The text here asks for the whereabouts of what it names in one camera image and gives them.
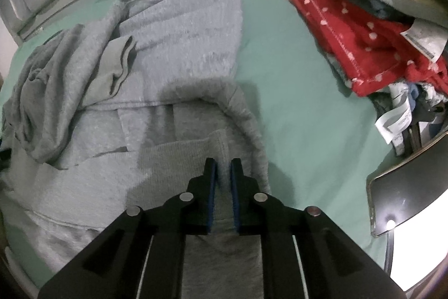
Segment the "mint green bed sheet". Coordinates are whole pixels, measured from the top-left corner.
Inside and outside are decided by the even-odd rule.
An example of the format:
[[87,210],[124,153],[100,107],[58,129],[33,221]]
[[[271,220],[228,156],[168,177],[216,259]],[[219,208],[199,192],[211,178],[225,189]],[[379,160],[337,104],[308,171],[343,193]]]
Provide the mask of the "mint green bed sheet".
[[223,93],[254,117],[272,194],[289,207],[320,207],[384,264],[386,237],[370,233],[365,184],[391,164],[393,151],[374,126],[372,102],[346,88],[288,1],[234,1],[242,16],[234,87],[186,102],[83,110],[56,166],[20,156],[15,171],[4,173],[8,245],[35,286],[127,205],[152,208],[178,194],[207,156],[222,171],[239,157],[252,172],[254,149],[232,107],[220,102]]

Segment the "red polka dot garment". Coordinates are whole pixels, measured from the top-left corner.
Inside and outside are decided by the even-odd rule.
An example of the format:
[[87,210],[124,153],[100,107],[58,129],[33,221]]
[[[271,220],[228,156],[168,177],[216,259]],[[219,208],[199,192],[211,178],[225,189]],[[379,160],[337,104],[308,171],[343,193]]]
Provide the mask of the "red polka dot garment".
[[381,20],[349,0],[291,0],[318,40],[336,57],[358,96],[399,79],[447,92],[447,63],[431,62],[405,40],[405,25]]

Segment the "black chair back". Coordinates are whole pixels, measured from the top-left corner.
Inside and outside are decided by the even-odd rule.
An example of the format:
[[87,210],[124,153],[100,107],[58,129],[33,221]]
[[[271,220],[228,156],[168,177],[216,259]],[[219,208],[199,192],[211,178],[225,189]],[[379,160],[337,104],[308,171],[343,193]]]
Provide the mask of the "black chair back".
[[380,237],[407,222],[447,190],[447,133],[367,183],[370,232]]

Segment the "grey hooded sweatshirt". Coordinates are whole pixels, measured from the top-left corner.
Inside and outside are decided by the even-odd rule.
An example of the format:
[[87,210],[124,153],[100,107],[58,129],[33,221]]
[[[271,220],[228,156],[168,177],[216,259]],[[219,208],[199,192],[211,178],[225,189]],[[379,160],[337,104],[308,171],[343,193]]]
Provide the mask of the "grey hooded sweatshirt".
[[2,107],[1,212],[43,285],[127,207],[151,209],[216,160],[210,235],[187,239],[184,298],[262,298],[260,241],[234,231],[230,164],[267,191],[235,81],[241,0],[117,0],[26,60]]

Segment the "white care label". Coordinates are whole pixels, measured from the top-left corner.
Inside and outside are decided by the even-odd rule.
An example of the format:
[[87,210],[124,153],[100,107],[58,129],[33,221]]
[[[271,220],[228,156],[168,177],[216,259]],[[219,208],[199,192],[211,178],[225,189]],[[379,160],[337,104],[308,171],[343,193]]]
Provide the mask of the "white care label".
[[401,35],[431,62],[440,59],[448,39],[446,28],[422,19],[415,19]]

